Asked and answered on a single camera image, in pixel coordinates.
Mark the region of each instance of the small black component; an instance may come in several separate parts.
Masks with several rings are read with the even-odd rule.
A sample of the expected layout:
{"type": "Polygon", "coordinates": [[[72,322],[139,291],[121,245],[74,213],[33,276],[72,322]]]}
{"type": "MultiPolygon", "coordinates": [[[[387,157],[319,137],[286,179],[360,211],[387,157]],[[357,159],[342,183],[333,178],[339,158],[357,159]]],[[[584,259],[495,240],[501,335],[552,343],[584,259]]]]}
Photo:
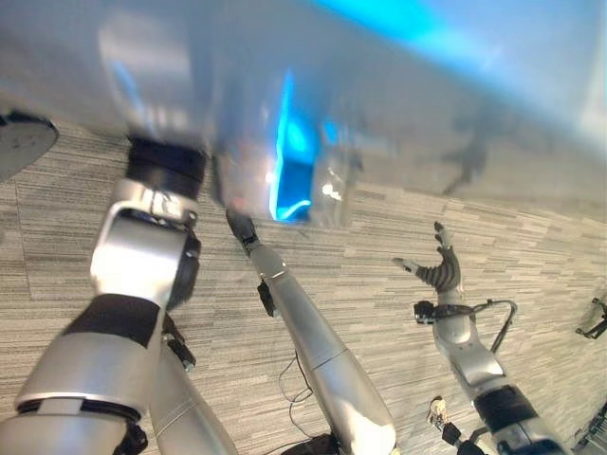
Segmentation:
{"type": "Polygon", "coordinates": [[[559,445],[554,441],[544,439],[531,446],[524,446],[513,450],[508,443],[502,441],[497,445],[500,455],[565,455],[559,445]]]}
{"type": "Polygon", "coordinates": [[[476,441],[478,441],[478,438],[480,438],[481,436],[483,436],[485,433],[488,433],[489,430],[487,429],[487,427],[480,427],[477,428],[476,430],[474,430],[472,432],[472,434],[470,435],[470,441],[472,443],[476,444],[476,441]]]}
{"type": "Polygon", "coordinates": [[[103,294],[64,330],[63,335],[92,332],[129,338],[144,348],[152,337],[158,317],[158,305],[138,297],[103,294]]]}
{"type": "Polygon", "coordinates": [[[459,430],[451,422],[448,422],[443,427],[443,441],[445,441],[450,446],[455,446],[455,443],[459,441],[459,437],[462,435],[462,432],[459,430]]]}
{"type": "Polygon", "coordinates": [[[138,455],[148,446],[148,438],[145,432],[135,423],[126,423],[126,434],[124,439],[113,455],[138,455]]]}
{"type": "Polygon", "coordinates": [[[523,393],[512,386],[480,395],[474,407],[491,433],[538,415],[523,393]]]}
{"type": "MultiPolygon", "coordinates": [[[[27,412],[37,412],[42,405],[43,400],[29,400],[25,403],[21,403],[17,407],[17,412],[25,414],[27,412]]],[[[84,412],[96,412],[99,414],[112,414],[122,417],[129,422],[137,422],[141,416],[139,413],[129,408],[128,406],[120,405],[118,403],[109,403],[107,401],[99,400],[83,400],[80,406],[80,410],[84,412]]]]}
{"type": "Polygon", "coordinates": [[[418,324],[434,324],[434,305],[431,302],[422,300],[416,303],[414,305],[414,314],[418,324]]]}
{"type": "Polygon", "coordinates": [[[169,340],[167,345],[171,348],[171,351],[179,357],[184,370],[186,372],[191,372],[193,367],[196,366],[196,357],[193,356],[188,347],[185,344],[178,342],[176,339],[169,340]]]}
{"type": "Polygon", "coordinates": [[[339,455],[338,441],[332,434],[315,436],[311,440],[297,444],[283,452],[282,455],[339,455]]]}
{"type": "Polygon", "coordinates": [[[485,455],[481,447],[471,441],[464,441],[457,448],[457,455],[485,455]]]}
{"type": "Polygon", "coordinates": [[[185,371],[192,371],[193,367],[196,366],[196,357],[194,357],[192,351],[186,346],[185,338],[177,330],[173,319],[168,314],[164,316],[164,321],[162,322],[162,333],[173,337],[173,339],[167,342],[167,345],[179,358],[185,371]]]}
{"type": "Polygon", "coordinates": [[[276,307],[274,306],[274,299],[269,292],[269,287],[267,287],[266,282],[261,282],[259,286],[257,286],[257,292],[259,293],[259,298],[266,308],[266,313],[268,316],[274,318],[276,316],[276,307]]]}
{"type": "Polygon", "coordinates": [[[243,246],[247,256],[250,256],[248,246],[259,240],[257,238],[257,231],[255,230],[253,220],[251,220],[249,216],[234,209],[226,210],[226,219],[228,220],[231,233],[234,234],[234,237],[236,237],[238,242],[243,246]]]}
{"type": "Polygon", "coordinates": [[[188,300],[193,293],[198,275],[198,257],[200,256],[200,241],[196,239],[193,232],[188,236],[186,244],[181,252],[179,268],[175,274],[171,297],[167,303],[167,311],[176,308],[180,303],[188,300]]]}
{"type": "Polygon", "coordinates": [[[206,162],[198,150],[134,137],[126,177],[195,200],[206,162]]]}

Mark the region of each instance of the wire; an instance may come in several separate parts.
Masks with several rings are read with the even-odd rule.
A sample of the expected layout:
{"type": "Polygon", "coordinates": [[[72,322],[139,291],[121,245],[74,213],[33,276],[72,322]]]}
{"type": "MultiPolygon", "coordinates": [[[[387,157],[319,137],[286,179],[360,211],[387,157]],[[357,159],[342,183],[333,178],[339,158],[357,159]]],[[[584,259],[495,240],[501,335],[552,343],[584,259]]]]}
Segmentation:
{"type": "Polygon", "coordinates": [[[508,332],[508,329],[512,325],[512,319],[514,318],[514,315],[516,315],[516,312],[519,309],[519,306],[512,300],[487,300],[487,303],[489,303],[489,304],[508,303],[510,305],[510,314],[504,321],[504,325],[502,326],[502,329],[498,332],[497,336],[493,340],[493,344],[491,345],[491,351],[493,353],[497,353],[497,350],[500,349],[500,346],[502,345],[502,341],[504,341],[504,338],[506,338],[506,333],[508,332]]]}
{"type": "Polygon", "coordinates": [[[284,367],[283,370],[278,375],[278,388],[281,390],[281,394],[283,395],[283,397],[285,398],[285,400],[288,401],[291,404],[302,403],[307,398],[309,398],[309,396],[311,396],[311,393],[310,393],[310,395],[306,396],[306,398],[301,398],[300,400],[297,400],[297,397],[299,395],[301,395],[303,391],[310,391],[310,392],[312,392],[312,388],[310,387],[310,384],[307,382],[307,378],[305,377],[304,369],[302,368],[302,364],[300,363],[300,358],[297,355],[297,351],[295,351],[295,355],[293,356],[293,358],[291,358],[291,361],[288,362],[288,364],[286,365],[286,367],[284,367]],[[303,389],[302,391],[299,391],[298,393],[296,393],[293,398],[289,398],[286,395],[285,389],[283,389],[283,382],[282,381],[283,381],[283,376],[289,370],[289,368],[291,368],[291,365],[293,365],[293,363],[296,360],[297,360],[297,366],[299,367],[300,373],[302,374],[303,381],[305,382],[305,389],[303,389]]]}
{"type": "Polygon", "coordinates": [[[293,407],[299,403],[305,402],[305,400],[307,400],[310,396],[312,396],[314,394],[314,392],[312,391],[312,388],[310,387],[310,384],[307,382],[307,378],[305,377],[304,369],[302,368],[302,364],[300,363],[300,358],[297,354],[297,351],[295,351],[295,355],[293,356],[293,358],[291,358],[291,361],[288,362],[286,367],[284,367],[283,370],[278,375],[278,388],[280,389],[281,394],[283,395],[285,400],[289,402],[288,418],[290,419],[291,424],[293,424],[293,427],[297,428],[304,436],[306,436],[308,438],[308,440],[312,439],[312,436],[307,434],[304,431],[304,429],[297,422],[295,422],[295,419],[293,417],[293,407]],[[283,376],[291,368],[291,366],[293,365],[293,363],[295,363],[295,361],[297,361],[297,366],[299,367],[300,373],[302,374],[302,377],[303,377],[303,381],[305,382],[305,388],[302,389],[301,391],[298,391],[295,394],[295,396],[293,396],[293,398],[290,398],[286,394],[285,389],[283,389],[283,376]]]}
{"type": "Polygon", "coordinates": [[[490,350],[495,354],[495,353],[497,353],[497,350],[500,349],[500,346],[502,345],[502,342],[504,341],[504,338],[506,337],[506,333],[507,333],[508,329],[510,328],[510,326],[512,325],[512,320],[514,318],[514,315],[516,314],[517,310],[519,309],[518,305],[514,301],[487,299],[486,303],[481,303],[479,305],[475,305],[472,307],[465,306],[465,305],[445,305],[442,307],[438,306],[437,309],[444,309],[447,311],[447,313],[437,315],[436,320],[453,318],[456,316],[470,316],[470,317],[476,316],[480,312],[485,311],[488,308],[491,308],[494,305],[498,305],[500,303],[508,303],[510,305],[510,314],[506,318],[506,321],[504,321],[504,325],[498,332],[497,336],[493,340],[493,344],[491,345],[490,350]]]}
{"type": "Polygon", "coordinates": [[[288,405],[288,418],[291,420],[291,424],[293,424],[295,427],[297,427],[297,429],[303,433],[303,436],[306,436],[309,439],[312,439],[312,436],[310,436],[309,434],[307,434],[304,429],[297,423],[295,422],[295,419],[293,418],[293,407],[297,404],[297,403],[303,403],[305,400],[307,400],[310,396],[312,396],[313,392],[310,389],[303,389],[302,391],[300,391],[297,395],[295,395],[295,399],[293,401],[291,401],[291,404],[288,405]],[[300,396],[303,393],[308,392],[308,395],[306,395],[304,398],[302,398],[300,401],[297,401],[297,397],[300,396]]]}

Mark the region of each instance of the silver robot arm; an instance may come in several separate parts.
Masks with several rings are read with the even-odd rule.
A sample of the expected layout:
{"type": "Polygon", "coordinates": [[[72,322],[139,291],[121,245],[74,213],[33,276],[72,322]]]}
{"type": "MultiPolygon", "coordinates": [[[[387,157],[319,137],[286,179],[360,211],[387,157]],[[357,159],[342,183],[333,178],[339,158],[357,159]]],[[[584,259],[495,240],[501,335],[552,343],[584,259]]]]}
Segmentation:
{"type": "Polygon", "coordinates": [[[434,224],[438,252],[443,257],[437,267],[424,267],[411,260],[393,262],[432,286],[438,306],[420,302],[422,311],[432,313],[434,342],[451,364],[464,393],[474,404],[502,455],[570,454],[550,430],[523,393],[508,378],[495,353],[480,341],[474,313],[462,302],[461,273],[447,230],[434,224]]]}
{"type": "Polygon", "coordinates": [[[163,335],[150,401],[158,448],[163,455],[237,455],[234,442],[188,377],[195,359],[182,343],[176,329],[163,335]]]}
{"type": "Polygon", "coordinates": [[[216,419],[161,348],[165,313],[191,295],[198,269],[192,227],[204,164],[198,151],[133,141],[127,178],[115,187],[93,253],[95,297],[46,348],[15,400],[18,414],[0,424],[3,455],[138,454],[147,439],[137,422],[155,387],[165,455],[186,453],[183,442],[171,444],[184,422],[221,433],[213,433],[216,419]],[[158,381],[166,382],[160,393],[158,381]],[[169,387],[186,390],[170,394],[169,387]],[[199,418],[170,425],[166,412],[183,394],[193,397],[190,415],[199,418]]]}
{"type": "Polygon", "coordinates": [[[266,286],[264,306],[281,315],[305,377],[347,455],[388,455],[395,449],[395,424],[369,376],[305,294],[283,259],[257,237],[247,216],[227,212],[234,236],[266,286]]]}

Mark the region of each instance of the shiny metal surface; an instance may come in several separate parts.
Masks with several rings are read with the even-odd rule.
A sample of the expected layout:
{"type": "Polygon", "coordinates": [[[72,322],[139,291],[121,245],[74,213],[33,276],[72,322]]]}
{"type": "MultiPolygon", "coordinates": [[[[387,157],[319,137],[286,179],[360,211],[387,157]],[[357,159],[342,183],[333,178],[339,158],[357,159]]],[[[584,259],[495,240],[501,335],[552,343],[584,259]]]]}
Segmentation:
{"type": "Polygon", "coordinates": [[[269,287],[274,306],[310,372],[346,350],[341,338],[274,250],[260,244],[250,252],[250,259],[269,287]]]}
{"type": "Polygon", "coordinates": [[[124,419],[109,414],[21,414],[0,423],[2,455],[108,455],[126,431],[124,419]]]}
{"type": "Polygon", "coordinates": [[[546,455],[571,455],[573,453],[571,449],[561,441],[561,438],[559,438],[559,436],[557,436],[553,430],[546,426],[540,417],[524,420],[516,425],[503,428],[494,433],[492,435],[492,439],[495,445],[505,442],[513,450],[521,449],[523,447],[530,446],[533,443],[547,440],[554,442],[560,448],[560,450],[542,453],[545,453],[546,455]]]}
{"type": "Polygon", "coordinates": [[[230,436],[164,342],[150,400],[150,417],[163,455],[237,453],[230,436]]]}
{"type": "Polygon", "coordinates": [[[144,415],[156,375],[162,312],[147,349],[125,337],[81,333],[58,336],[29,375],[15,406],[30,400],[75,397],[117,403],[144,415]]]}
{"type": "Polygon", "coordinates": [[[346,453],[392,453],[396,443],[392,415],[349,350],[323,363],[307,377],[346,453]]]}
{"type": "Polygon", "coordinates": [[[184,231],[146,221],[111,219],[91,260],[96,295],[122,294],[164,307],[171,297],[186,238],[184,231]]]}
{"type": "Polygon", "coordinates": [[[468,316],[437,321],[434,343],[451,364],[451,370],[470,401],[478,395],[510,384],[494,353],[481,343],[468,316]]]}
{"type": "Polygon", "coordinates": [[[369,376],[271,248],[249,246],[303,370],[345,454],[388,454],[395,424],[369,376]]]}
{"type": "Polygon", "coordinates": [[[355,170],[409,190],[604,214],[604,8],[25,1],[0,14],[0,104],[209,144],[218,199],[280,221],[342,223],[338,185],[355,170]]]}
{"type": "Polygon", "coordinates": [[[137,180],[122,178],[114,186],[109,216],[124,209],[137,209],[166,220],[183,224],[196,216],[198,203],[181,194],[149,188],[137,180]]]}

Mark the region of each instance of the floor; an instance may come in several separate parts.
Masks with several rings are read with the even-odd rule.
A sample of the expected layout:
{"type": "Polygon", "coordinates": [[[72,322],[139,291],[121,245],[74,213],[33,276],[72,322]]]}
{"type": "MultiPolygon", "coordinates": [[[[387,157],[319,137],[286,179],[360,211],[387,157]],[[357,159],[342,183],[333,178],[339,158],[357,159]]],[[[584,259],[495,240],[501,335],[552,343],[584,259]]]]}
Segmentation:
{"type": "MultiPolygon", "coordinates": [[[[48,154],[0,184],[0,419],[12,414],[12,400],[45,346],[90,298],[88,261],[124,169],[125,141],[69,125],[60,130],[48,154]]],[[[196,387],[239,452],[261,455],[303,438],[277,386],[293,347],[283,324],[266,316],[253,267],[206,193],[199,215],[203,254],[195,294],[174,317],[198,358],[196,387]]],[[[414,322],[413,305],[431,299],[430,288],[390,262],[393,256],[437,262],[434,220],[453,233],[469,303],[518,302],[500,359],[572,444],[607,398],[607,337],[574,333],[590,323],[591,298],[607,290],[604,222],[366,184],[357,189],[352,218],[347,230],[260,222],[259,231],[370,374],[395,417],[402,452],[454,453],[425,422],[438,394],[465,434],[479,425],[433,346],[432,330],[414,322]]],[[[505,316],[496,310],[479,317],[485,342],[505,316]]],[[[288,392],[301,386],[295,372],[286,375],[288,392]]],[[[294,413],[308,432],[326,427],[313,399],[294,413]]],[[[150,429],[147,420],[144,426],[150,429]]],[[[148,434],[146,453],[158,453],[148,434]]]]}

